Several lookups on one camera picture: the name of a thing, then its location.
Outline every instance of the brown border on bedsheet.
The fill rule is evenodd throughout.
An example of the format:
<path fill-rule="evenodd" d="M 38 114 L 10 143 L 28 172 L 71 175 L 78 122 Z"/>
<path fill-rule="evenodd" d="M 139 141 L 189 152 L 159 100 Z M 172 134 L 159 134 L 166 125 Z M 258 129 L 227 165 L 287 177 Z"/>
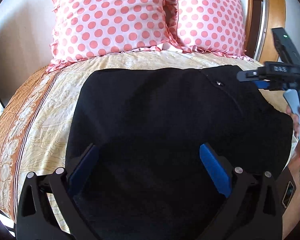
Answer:
<path fill-rule="evenodd" d="M 27 82 L 23 84 L 20 89 L 26 85 L 28 89 L 27 94 L 23 93 L 23 98 L 13 97 L 5 111 L 9 111 L 9 106 L 13 105 L 13 100 L 19 100 L 22 103 L 18 105 L 17 111 L 13 112 L 14 115 L 10 121 L 11 124 L 6 129 L 5 139 L 0 145 L 0 210 L 8 215 L 12 220 L 16 221 L 16 207 L 17 207 L 17 192 L 16 185 L 18 184 L 18 167 L 20 164 L 22 150 L 24 143 L 31 127 L 31 122 L 36 117 L 49 88 L 53 85 L 55 78 L 61 71 L 56 71 L 47 74 L 45 71 L 39 71 L 34 75 L 41 74 L 36 77 L 36 83 L 32 84 L 32 88 L 27 87 Z"/>

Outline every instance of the bedsheet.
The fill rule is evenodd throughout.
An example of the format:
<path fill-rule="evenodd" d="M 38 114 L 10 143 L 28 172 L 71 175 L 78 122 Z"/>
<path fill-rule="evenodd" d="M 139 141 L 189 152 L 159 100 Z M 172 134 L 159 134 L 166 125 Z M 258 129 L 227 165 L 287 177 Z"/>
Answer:
<path fill-rule="evenodd" d="M 106 68 L 148 69 L 164 67 L 206 68 L 238 65 L 256 69 L 259 62 L 218 57 L 210 53 L 182 54 L 173 51 L 128 52 L 95 57 L 53 73 L 39 70 L 16 92 L 0 117 L 0 209 L 14 221 L 26 175 L 45 175 L 65 166 L 66 146 L 80 89 L 88 76 Z M 266 100 L 284 112 L 282 91 L 261 90 Z M 297 143 L 292 135 L 291 152 Z M 62 230 L 69 232 L 49 195 Z"/>

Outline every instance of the pink polka dot pillow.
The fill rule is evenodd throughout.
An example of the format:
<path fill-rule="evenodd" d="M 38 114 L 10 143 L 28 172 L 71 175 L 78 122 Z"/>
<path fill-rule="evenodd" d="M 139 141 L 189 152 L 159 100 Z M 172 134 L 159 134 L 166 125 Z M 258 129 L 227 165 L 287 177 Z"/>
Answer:
<path fill-rule="evenodd" d="M 52 0 L 56 25 L 47 71 L 122 51 L 162 50 L 173 41 L 163 0 Z"/>
<path fill-rule="evenodd" d="M 245 26 L 240 0 L 166 0 L 173 7 L 168 26 L 185 52 L 212 52 L 252 60 L 244 54 Z"/>

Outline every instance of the screw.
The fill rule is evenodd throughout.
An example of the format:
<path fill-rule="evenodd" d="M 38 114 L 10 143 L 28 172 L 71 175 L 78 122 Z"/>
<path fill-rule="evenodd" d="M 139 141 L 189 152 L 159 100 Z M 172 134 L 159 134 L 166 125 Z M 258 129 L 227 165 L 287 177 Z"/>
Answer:
<path fill-rule="evenodd" d="M 56 169 L 56 174 L 62 174 L 65 171 L 64 168 L 60 167 Z"/>
<path fill-rule="evenodd" d="M 31 179 L 33 176 L 34 176 L 34 172 L 32 172 L 32 171 L 27 174 L 27 177 L 29 179 Z"/>
<path fill-rule="evenodd" d="M 271 178 L 271 176 L 272 176 L 272 175 L 271 175 L 271 172 L 266 171 L 266 172 L 265 172 L 265 176 L 268 177 L 268 178 Z"/>
<path fill-rule="evenodd" d="M 234 168 L 234 171 L 235 171 L 236 173 L 239 173 L 239 174 L 243 173 L 243 169 L 240 168 L 240 167 L 235 167 L 235 168 Z"/>

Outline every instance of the black towel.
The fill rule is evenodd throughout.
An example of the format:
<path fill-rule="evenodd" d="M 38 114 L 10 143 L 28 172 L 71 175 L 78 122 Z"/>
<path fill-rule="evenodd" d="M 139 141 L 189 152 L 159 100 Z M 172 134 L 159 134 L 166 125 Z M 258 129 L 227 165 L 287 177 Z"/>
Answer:
<path fill-rule="evenodd" d="M 103 240 L 192 240 L 225 198 L 199 158 L 210 143 L 233 166 L 277 177 L 289 157 L 292 120 L 238 66 L 109 69 L 82 87 L 66 167 L 94 143 L 100 158 L 74 198 Z"/>

